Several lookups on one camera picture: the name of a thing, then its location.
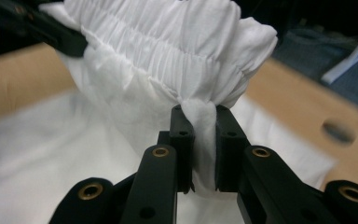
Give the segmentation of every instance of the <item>wooden table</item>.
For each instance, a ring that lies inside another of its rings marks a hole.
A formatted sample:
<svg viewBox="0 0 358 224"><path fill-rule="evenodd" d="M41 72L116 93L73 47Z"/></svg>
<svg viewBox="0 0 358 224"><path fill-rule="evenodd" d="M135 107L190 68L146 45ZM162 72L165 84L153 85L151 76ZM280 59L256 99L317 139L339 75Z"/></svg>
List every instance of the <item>wooden table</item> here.
<svg viewBox="0 0 358 224"><path fill-rule="evenodd" d="M0 117L59 92L75 88L53 49L39 45L0 57ZM272 59L251 80L246 94L272 116L338 160L326 181L358 183L358 108ZM354 133L351 144L328 136L332 119Z"/></svg>

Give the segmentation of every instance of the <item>fabric fold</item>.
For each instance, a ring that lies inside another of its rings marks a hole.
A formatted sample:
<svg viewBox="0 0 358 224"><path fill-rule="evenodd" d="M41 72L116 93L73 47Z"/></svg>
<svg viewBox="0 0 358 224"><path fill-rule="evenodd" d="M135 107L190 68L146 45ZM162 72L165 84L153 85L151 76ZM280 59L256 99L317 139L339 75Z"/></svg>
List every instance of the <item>fabric fold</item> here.
<svg viewBox="0 0 358 224"><path fill-rule="evenodd" d="M276 44L274 29L241 20L229 0L66 0L61 16L56 7L43 9L89 41L83 63L63 57L78 88L139 154L182 105L196 130L196 189L214 193L215 106L233 106L245 91Z"/></svg>

